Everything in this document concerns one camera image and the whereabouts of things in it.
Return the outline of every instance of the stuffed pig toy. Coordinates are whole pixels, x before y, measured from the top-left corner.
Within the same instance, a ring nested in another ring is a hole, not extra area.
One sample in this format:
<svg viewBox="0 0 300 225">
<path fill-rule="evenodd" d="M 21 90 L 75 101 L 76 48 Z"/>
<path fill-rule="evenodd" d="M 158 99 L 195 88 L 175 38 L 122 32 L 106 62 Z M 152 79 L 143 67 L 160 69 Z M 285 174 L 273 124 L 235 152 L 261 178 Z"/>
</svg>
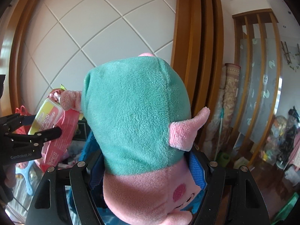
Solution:
<svg viewBox="0 0 300 225">
<path fill-rule="evenodd" d="M 161 58 L 142 54 L 88 72 L 83 91 L 65 91 L 65 110 L 81 110 L 104 155 L 103 195 L 132 225 L 188 225 L 181 211 L 200 192 L 184 152 L 209 116 L 191 119 L 184 83 Z"/>
</svg>

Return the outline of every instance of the silver bolt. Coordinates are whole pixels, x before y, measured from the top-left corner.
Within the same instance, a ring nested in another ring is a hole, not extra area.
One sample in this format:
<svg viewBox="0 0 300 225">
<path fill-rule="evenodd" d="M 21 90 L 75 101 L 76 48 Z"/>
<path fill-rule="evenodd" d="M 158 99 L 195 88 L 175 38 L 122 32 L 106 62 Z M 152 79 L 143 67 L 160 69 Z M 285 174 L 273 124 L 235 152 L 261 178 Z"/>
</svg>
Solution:
<svg viewBox="0 0 300 225">
<path fill-rule="evenodd" d="M 218 163 L 215 162 L 215 161 L 211 161 L 211 162 L 209 162 L 209 165 L 210 165 L 211 167 L 216 167 L 216 166 L 218 166 Z"/>
<path fill-rule="evenodd" d="M 55 167 L 51 166 L 51 167 L 48 167 L 47 172 L 48 172 L 48 173 L 51 173 L 51 172 L 53 172 L 54 170 L 55 170 Z"/>
<path fill-rule="evenodd" d="M 246 166 L 241 166 L 241 170 L 246 173 L 248 171 L 248 168 Z"/>
<path fill-rule="evenodd" d="M 84 167 L 85 166 L 85 162 L 84 161 L 80 161 L 79 163 L 77 163 L 77 166 L 79 167 Z"/>
</svg>

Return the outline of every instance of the diamond-patterned wall panel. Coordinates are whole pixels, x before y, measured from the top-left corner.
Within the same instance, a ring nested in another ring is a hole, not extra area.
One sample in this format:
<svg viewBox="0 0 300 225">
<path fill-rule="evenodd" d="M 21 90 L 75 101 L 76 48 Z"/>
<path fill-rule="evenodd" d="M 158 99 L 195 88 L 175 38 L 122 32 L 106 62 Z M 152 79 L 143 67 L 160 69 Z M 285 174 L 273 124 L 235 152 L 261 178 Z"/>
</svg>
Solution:
<svg viewBox="0 0 300 225">
<path fill-rule="evenodd" d="M 176 0 L 40 0 L 28 26 L 22 102 L 36 113 L 63 84 L 81 90 L 86 73 L 111 60 L 154 53 L 170 64 Z"/>
</svg>

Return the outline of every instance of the human hand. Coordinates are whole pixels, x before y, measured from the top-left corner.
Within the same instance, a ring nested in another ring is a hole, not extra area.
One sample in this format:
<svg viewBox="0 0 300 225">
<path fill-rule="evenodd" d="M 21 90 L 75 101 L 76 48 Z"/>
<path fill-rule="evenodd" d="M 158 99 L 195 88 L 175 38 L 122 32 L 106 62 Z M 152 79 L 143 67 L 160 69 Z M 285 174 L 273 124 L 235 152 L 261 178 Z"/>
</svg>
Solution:
<svg viewBox="0 0 300 225">
<path fill-rule="evenodd" d="M 9 165 L 5 171 L 6 178 L 4 183 L 7 187 L 13 188 L 16 185 L 16 165 Z"/>
</svg>

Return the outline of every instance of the teal plush shirt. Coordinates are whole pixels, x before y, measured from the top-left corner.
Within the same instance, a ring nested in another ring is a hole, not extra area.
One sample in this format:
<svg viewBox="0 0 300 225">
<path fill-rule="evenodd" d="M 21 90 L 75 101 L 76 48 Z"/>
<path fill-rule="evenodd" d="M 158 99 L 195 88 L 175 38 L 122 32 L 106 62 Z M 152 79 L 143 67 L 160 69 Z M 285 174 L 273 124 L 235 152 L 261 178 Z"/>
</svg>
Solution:
<svg viewBox="0 0 300 225">
<path fill-rule="evenodd" d="M 184 83 L 161 58 L 135 57 L 89 71 L 81 107 L 115 175 L 151 172 L 178 162 L 169 124 L 190 118 Z"/>
</svg>

